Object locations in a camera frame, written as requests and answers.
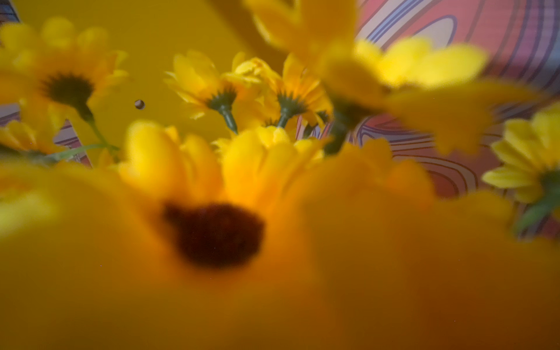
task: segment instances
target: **blurry flower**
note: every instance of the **blurry flower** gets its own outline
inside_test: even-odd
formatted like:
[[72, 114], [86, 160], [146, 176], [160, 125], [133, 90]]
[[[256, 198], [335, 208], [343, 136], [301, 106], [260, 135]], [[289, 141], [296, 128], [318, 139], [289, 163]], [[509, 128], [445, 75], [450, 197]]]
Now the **blurry flower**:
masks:
[[107, 32], [98, 27], [76, 34], [68, 20], [53, 17], [39, 35], [27, 24], [6, 23], [0, 40], [0, 69], [10, 76], [6, 82], [0, 74], [0, 85], [17, 80], [25, 87], [17, 96], [21, 119], [41, 132], [56, 134], [76, 112], [92, 119], [90, 108], [128, 77], [117, 69], [124, 54], [109, 50]]
[[[295, 53], [342, 103], [369, 109], [346, 115], [336, 137], [369, 114], [389, 112], [412, 129], [433, 133], [441, 153], [473, 153], [491, 123], [493, 105], [538, 98], [521, 86], [473, 80], [487, 56], [468, 44], [433, 50], [427, 39], [409, 38], [383, 53], [366, 40], [354, 41], [352, 1], [300, 0], [294, 8], [281, 0], [245, 4], [266, 40]], [[412, 88], [399, 89], [404, 86]]]
[[255, 82], [232, 73], [219, 74], [208, 57], [193, 50], [175, 55], [173, 69], [167, 73], [171, 78], [165, 82], [193, 107], [193, 119], [215, 110], [234, 133], [255, 126], [251, 123], [253, 115], [262, 113], [262, 107], [255, 101], [260, 93]]
[[2, 165], [0, 184], [26, 191], [0, 202], [0, 345], [556, 344], [560, 256], [506, 233], [504, 199], [439, 200], [383, 140], [306, 167], [281, 133], [242, 133], [220, 166], [200, 138], [138, 122], [120, 166], [132, 187]]
[[0, 128], [0, 144], [13, 150], [37, 151], [44, 155], [66, 150], [53, 142], [53, 135], [39, 133], [27, 124], [15, 120]]
[[269, 125], [285, 128], [288, 121], [302, 115], [306, 124], [324, 126], [318, 113], [332, 114], [332, 106], [320, 80], [290, 54], [284, 62], [282, 77], [260, 58], [240, 63], [234, 73], [247, 78], [258, 78], [270, 89], [276, 99], [275, 109], [268, 111]]
[[531, 121], [506, 121], [503, 139], [493, 143], [492, 150], [503, 165], [486, 172], [484, 182], [515, 189], [520, 202], [540, 201], [543, 215], [556, 208], [560, 216], [560, 102], [537, 112]]

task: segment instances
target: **flower stem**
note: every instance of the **flower stem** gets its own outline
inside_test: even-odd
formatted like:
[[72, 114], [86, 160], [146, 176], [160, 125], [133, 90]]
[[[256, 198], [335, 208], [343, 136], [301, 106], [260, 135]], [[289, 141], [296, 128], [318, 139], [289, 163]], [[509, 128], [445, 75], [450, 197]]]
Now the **flower stem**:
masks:
[[215, 111], [222, 115], [223, 119], [226, 121], [227, 127], [237, 135], [237, 124], [231, 112], [231, 104], [222, 104]]
[[116, 156], [115, 147], [111, 146], [109, 144], [109, 142], [107, 142], [107, 139], [103, 136], [103, 134], [97, 128], [97, 124], [95, 123], [95, 119], [94, 119], [94, 114], [91, 112], [90, 108], [86, 104], [83, 104], [83, 105], [80, 105], [80, 106], [74, 106], [74, 108], [76, 108], [80, 117], [87, 124], [89, 124], [90, 128], [95, 133], [95, 136], [97, 136], [97, 138], [99, 139], [101, 144], [103, 144], [103, 147], [105, 147], [109, 150], [109, 153], [111, 154], [111, 157], [113, 157], [113, 161], [115, 163], [118, 163], [119, 162], [119, 157]]
[[368, 115], [376, 114], [374, 111], [339, 99], [336, 96], [331, 97], [333, 102], [334, 121], [331, 124], [329, 135], [333, 136], [333, 140], [325, 145], [325, 155], [335, 155], [340, 151], [348, 133], [355, 129], [356, 126]]
[[282, 107], [280, 109], [280, 120], [278, 121], [278, 125], [276, 125], [278, 128], [286, 128], [286, 125], [288, 124], [288, 121], [290, 119], [293, 118], [294, 116], [294, 110], [291, 108], [286, 108], [286, 107]]

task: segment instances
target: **flower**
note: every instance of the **flower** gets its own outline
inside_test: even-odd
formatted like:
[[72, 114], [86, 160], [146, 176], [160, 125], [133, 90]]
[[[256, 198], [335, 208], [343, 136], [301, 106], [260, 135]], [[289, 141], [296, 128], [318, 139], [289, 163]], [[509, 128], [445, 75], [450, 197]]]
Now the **flower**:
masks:
[[487, 171], [482, 180], [498, 188], [515, 189], [515, 198], [535, 203], [543, 197], [560, 214], [556, 187], [560, 174], [560, 102], [537, 112], [531, 121], [510, 119], [505, 122], [503, 139], [492, 150], [503, 165]]
[[53, 17], [39, 35], [27, 24], [6, 23], [0, 40], [0, 70], [25, 87], [17, 96], [21, 119], [49, 134], [76, 112], [92, 120], [90, 108], [128, 77], [117, 69], [124, 53], [109, 51], [107, 32], [98, 27], [76, 34], [68, 20]]
[[410, 128], [433, 133], [441, 153], [473, 153], [493, 105], [539, 97], [511, 83], [474, 80], [487, 55], [468, 44], [433, 50], [427, 39], [409, 38], [383, 53], [366, 40], [354, 41], [352, 1], [300, 0], [295, 8], [280, 0], [245, 4], [266, 40], [294, 52], [343, 104], [365, 108], [341, 121], [344, 128], [335, 136], [342, 140], [364, 117], [389, 112]]
[[[234, 67], [238, 56], [234, 58]], [[256, 101], [260, 90], [254, 82], [231, 72], [219, 74], [208, 57], [193, 50], [175, 55], [173, 69], [167, 72], [171, 78], [165, 82], [192, 107], [191, 118], [198, 119], [215, 110], [234, 133], [258, 125], [254, 116], [262, 114], [262, 106]]]
[[18, 151], [38, 151], [45, 155], [62, 152], [65, 147], [53, 142], [53, 135], [31, 129], [27, 124], [12, 120], [0, 128], [0, 144]]
[[507, 235], [511, 207], [491, 193], [437, 199], [384, 141], [307, 168], [311, 152], [248, 131], [220, 166], [200, 138], [138, 122], [127, 153], [130, 187], [0, 167], [25, 189], [0, 202], [2, 347], [556, 344], [556, 249]]
[[296, 115], [302, 115], [309, 125], [324, 126], [318, 115], [324, 112], [332, 115], [332, 106], [320, 80], [289, 54], [284, 62], [282, 77], [260, 58], [253, 58], [240, 63], [235, 74], [243, 77], [260, 78], [265, 83], [265, 94], [270, 93], [276, 99], [275, 111], [270, 111], [269, 125], [285, 128], [288, 121]]
[[[298, 140], [296, 142], [292, 142], [290, 136], [286, 132], [284, 128], [278, 128], [274, 126], [269, 127], [257, 127], [254, 129], [255, 133], [259, 137], [261, 144], [266, 148], [270, 149], [273, 146], [282, 143], [293, 143], [294, 148], [299, 153], [305, 153], [309, 149], [311, 149], [315, 141], [310, 139], [305, 140]], [[212, 142], [213, 145], [217, 147], [216, 152], [219, 155], [224, 155], [229, 147], [231, 146], [232, 139], [227, 138], [219, 138]], [[313, 160], [321, 160], [324, 157], [324, 152], [322, 150], [317, 151], [316, 155], [313, 157]]]

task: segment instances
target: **flower center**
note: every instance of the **flower center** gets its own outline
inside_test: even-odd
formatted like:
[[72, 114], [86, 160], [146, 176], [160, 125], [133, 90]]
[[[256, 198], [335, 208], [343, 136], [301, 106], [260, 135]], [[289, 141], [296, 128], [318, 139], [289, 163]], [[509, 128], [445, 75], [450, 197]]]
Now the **flower center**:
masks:
[[263, 240], [264, 221], [227, 203], [187, 210], [169, 205], [165, 217], [179, 233], [179, 251], [201, 267], [243, 265], [258, 253]]
[[80, 108], [94, 91], [93, 84], [82, 76], [58, 73], [43, 82], [45, 95], [61, 104]]

